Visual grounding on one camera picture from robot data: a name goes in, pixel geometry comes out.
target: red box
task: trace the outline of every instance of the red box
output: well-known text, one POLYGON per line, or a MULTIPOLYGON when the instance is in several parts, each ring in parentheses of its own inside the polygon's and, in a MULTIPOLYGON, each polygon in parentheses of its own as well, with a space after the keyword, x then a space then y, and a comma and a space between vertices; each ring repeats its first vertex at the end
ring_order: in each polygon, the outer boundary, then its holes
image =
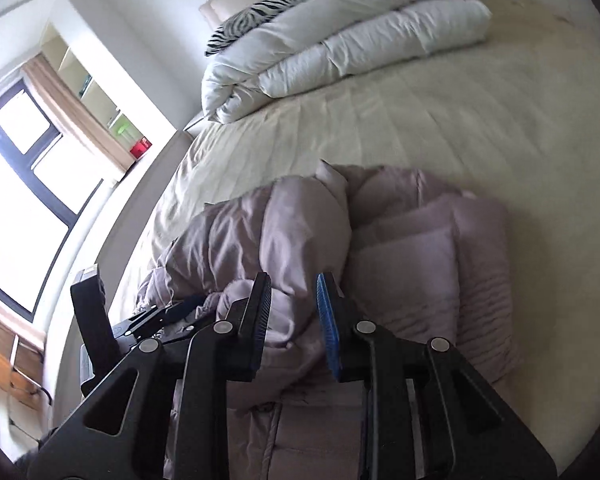
POLYGON ((129 153, 135 158, 140 158, 142 154, 151 147, 151 143, 146 137, 138 140, 133 147, 129 150, 129 153))

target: green object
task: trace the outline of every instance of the green object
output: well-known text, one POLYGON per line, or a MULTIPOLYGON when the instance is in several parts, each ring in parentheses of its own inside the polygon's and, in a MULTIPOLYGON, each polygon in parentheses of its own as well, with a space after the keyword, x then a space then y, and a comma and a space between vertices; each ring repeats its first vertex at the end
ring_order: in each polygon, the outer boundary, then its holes
POLYGON ((130 123, 129 121, 125 121, 125 122, 124 122, 124 123, 122 123, 122 124, 120 125, 120 127, 119 127, 119 128, 116 130, 116 133, 117 133, 118 135, 122 135, 122 134, 125 132, 125 130, 126 130, 126 129, 127 129, 129 126, 130 126, 130 124, 131 124, 131 123, 130 123))

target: black window frame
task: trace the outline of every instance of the black window frame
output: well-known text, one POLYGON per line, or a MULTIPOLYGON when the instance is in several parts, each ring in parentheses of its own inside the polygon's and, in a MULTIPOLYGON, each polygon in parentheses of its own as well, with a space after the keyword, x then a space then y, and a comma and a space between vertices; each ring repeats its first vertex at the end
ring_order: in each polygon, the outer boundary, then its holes
POLYGON ((0 96, 0 110, 5 104, 7 104, 7 102, 11 100, 11 98, 15 97, 21 91, 24 91, 25 94, 30 97, 33 104, 36 105, 36 108, 49 123, 49 127, 27 150, 27 153, 22 153, 0 126, 0 154, 11 167, 11 169, 18 175, 19 179, 25 184, 25 186, 27 186, 29 190, 37 197, 37 199, 39 199, 40 202, 42 202, 43 205, 49 209, 49 211, 51 211, 63 224, 67 226, 66 234, 64 235, 64 238, 62 239, 54 258, 47 269, 45 279, 40 285, 40 290, 38 291, 36 303, 34 304, 32 311, 29 311, 27 308, 22 306, 0 288, 0 301, 27 321, 33 322, 36 310, 40 304, 42 293, 45 290, 46 282, 51 275, 51 270, 54 268, 62 247, 64 247, 64 244, 71 234, 76 222, 78 221, 78 218, 80 218, 80 215, 84 211, 84 208, 89 203, 89 200, 91 200, 103 181, 101 180, 93 189, 87 200, 85 200, 84 204, 82 205, 82 208, 77 213, 74 213, 64 204, 64 202, 55 196, 47 186, 42 183, 42 181, 34 174, 36 163, 42 160, 46 152, 48 152, 48 150, 50 150, 55 143, 62 138, 62 133, 58 131, 49 117, 45 114, 44 110, 36 102, 35 98, 24 83, 24 79, 20 79, 0 96))

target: white shelving unit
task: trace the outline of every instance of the white shelving unit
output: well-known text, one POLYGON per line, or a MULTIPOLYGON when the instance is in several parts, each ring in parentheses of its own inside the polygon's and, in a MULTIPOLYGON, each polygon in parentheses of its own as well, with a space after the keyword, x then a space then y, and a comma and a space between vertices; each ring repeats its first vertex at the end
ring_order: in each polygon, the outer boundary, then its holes
POLYGON ((93 78, 88 79, 90 74, 58 32, 50 25, 47 26, 42 36, 41 51, 58 72, 60 79, 125 149, 131 149, 138 140, 142 139, 142 133, 105 94, 97 81, 93 78))

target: metal rivet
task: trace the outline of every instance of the metal rivet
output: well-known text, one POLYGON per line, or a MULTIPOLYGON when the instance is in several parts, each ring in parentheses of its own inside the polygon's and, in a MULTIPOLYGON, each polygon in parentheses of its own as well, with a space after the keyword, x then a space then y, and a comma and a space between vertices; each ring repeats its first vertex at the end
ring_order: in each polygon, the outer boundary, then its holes
POLYGON ((153 338, 145 339, 139 344, 140 351, 144 352, 145 354, 150 354, 151 352, 154 352, 158 349, 158 346, 158 341, 153 338))
POLYGON ((446 352, 450 347, 449 341, 443 337, 436 337, 431 340, 431 348, 436 352, 446 352))
POLYGON ((372 334, 376 331, 376 325, 370 321, 359 321, 356 330, 361 334, 372 334))
POLYGON ((229 323, 228 321, 218 321, 215 325, 214 325, 214 332, 219 333, 219 334, 227 334, 229 332, 231 332, 231 330, 234 329, 234 326, 229 323))

